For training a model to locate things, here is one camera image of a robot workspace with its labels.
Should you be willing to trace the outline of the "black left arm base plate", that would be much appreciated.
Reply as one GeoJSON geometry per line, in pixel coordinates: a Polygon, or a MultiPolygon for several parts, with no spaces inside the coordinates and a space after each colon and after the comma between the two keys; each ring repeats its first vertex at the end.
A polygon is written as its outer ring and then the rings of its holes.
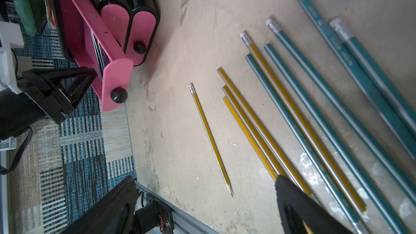
{"type": "Polygon", "coordinates": [[[134,213],[136,234],[147,234],[158,227],[162,234],[174,234],[173,210],[158,200],[153,200],[134,213]]]}

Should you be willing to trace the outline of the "pink top drawer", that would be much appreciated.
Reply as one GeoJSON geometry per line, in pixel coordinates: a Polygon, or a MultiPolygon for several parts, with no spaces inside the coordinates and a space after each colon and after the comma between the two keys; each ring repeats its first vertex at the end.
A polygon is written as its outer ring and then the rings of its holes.
{"type": "Polygon", "coordinates": [[[101,100],[104,112],[120,106],[111,98],[116,88],[127,89],[130,82],[133,61],[126,56],[117,40],[90,0],[58,0],[61,4],[61,17],[68,51],[81,67],[93,68],[98,77],[92,87],[101,100]],[[92,36],[109,59],[109,64],[100,70],[92,36]]]}

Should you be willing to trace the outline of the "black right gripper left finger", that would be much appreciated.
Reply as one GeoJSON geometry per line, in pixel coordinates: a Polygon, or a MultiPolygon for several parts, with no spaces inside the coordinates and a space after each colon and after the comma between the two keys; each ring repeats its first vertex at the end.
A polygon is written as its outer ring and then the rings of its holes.
{"type": "Polygon", "coordinates": [[[134,178],[128,176],[62,233],[127,234],[138,197],[134,178]]]}

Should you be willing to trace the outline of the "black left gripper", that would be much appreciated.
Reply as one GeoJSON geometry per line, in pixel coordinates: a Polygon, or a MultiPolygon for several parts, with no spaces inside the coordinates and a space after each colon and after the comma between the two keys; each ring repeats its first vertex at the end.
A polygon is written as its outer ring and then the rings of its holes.
{"type": "Polygon", "coordinates": [[[97,77],[93,68],[53,68],[24,71],[17,80],[21,94],[1,91],[1,140],[18,137],[48,117],[58,125],[75,111],[97,77]]]}

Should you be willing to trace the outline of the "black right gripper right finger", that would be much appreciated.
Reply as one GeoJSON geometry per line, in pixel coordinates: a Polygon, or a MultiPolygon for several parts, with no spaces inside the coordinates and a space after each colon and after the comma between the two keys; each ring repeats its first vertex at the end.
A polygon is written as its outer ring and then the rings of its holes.
{"type": "Polygon", "coordinates": [[[279,175],[275,189],[279,215],[286,234],[306,234],[305,225],[315,234],[351,233],[287,177],[279,175]]]}

